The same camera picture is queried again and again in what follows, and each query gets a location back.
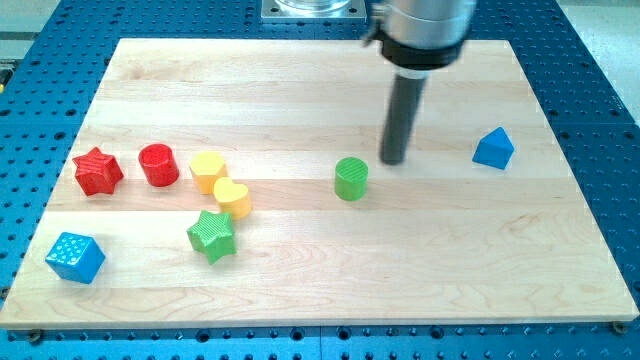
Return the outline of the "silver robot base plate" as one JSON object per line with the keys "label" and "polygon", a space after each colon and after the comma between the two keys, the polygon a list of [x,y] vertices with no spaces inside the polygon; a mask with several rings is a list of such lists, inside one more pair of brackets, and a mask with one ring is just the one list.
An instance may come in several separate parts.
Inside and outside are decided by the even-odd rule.
{"label": "silver robot base plate", "polygon": [[367,18],[364,0],[261,0],[260,15],[267,23]]}

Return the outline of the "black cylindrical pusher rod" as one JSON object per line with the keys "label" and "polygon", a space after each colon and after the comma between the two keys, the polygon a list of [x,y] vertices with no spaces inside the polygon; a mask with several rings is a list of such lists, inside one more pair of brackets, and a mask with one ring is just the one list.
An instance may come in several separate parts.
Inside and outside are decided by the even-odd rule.
{"label": "black cylindrical pusher rod", "polygon": [[394,77],[379,152],[386,165],[399,165],[406,158],[425,82],[425,78]]}

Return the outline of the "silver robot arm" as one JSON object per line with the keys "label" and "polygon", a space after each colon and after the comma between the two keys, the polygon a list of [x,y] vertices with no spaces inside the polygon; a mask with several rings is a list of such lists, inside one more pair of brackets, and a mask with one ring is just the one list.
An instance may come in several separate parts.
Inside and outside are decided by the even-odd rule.
{"label": "silver robot arm", "polygon": [[476,6],[476,0],[388,0],[373,6],[364,43],[378,41],[380,54],[395,69],[379,151],[383,163],[404,162],[429,73],[458,59]]}

